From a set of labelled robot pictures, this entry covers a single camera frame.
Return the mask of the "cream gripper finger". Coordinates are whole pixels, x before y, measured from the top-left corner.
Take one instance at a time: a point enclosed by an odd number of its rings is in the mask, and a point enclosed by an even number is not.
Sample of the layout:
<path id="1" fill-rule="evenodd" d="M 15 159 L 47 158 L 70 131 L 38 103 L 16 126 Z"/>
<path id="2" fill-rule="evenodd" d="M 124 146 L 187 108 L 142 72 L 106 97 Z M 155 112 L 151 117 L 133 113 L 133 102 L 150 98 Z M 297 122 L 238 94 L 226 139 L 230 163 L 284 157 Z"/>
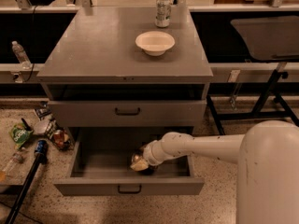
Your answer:
<path id="1" fill-rule="evenodd" d="M 132 164 L 130 165 L 131 169 L 136 172 L 141 172 L 149 168 L 149 164 L 143 160 L 132 160 Z"/>

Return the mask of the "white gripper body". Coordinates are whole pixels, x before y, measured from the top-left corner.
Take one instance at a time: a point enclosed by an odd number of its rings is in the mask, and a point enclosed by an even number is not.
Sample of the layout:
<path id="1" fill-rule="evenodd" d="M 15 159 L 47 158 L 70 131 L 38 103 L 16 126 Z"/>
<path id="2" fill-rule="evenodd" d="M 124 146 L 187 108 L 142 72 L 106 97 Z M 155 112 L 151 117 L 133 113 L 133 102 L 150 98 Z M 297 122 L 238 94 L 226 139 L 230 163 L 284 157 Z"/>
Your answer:
<path id="1" fill-rule="evenodd" d="M 161 141 L 152 141 L 145 145 L 143 158 L 150 166 L 158 166 L 164 162 L 164 150 Z"/>

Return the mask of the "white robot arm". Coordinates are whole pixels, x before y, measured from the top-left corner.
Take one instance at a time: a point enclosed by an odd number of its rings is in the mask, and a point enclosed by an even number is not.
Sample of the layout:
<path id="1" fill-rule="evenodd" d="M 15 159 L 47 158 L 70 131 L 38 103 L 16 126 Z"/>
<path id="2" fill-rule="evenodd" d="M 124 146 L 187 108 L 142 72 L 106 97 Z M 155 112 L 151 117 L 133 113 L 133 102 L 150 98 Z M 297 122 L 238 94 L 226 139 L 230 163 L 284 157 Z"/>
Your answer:
<path id="1" fill-rule="evenodd" d="M 183 156 L 237 165 L 236 224 L 299 224 L 299 127 L 268 120 L 244 134 L 167 133 L 133 157 L 137 172 Z"/>

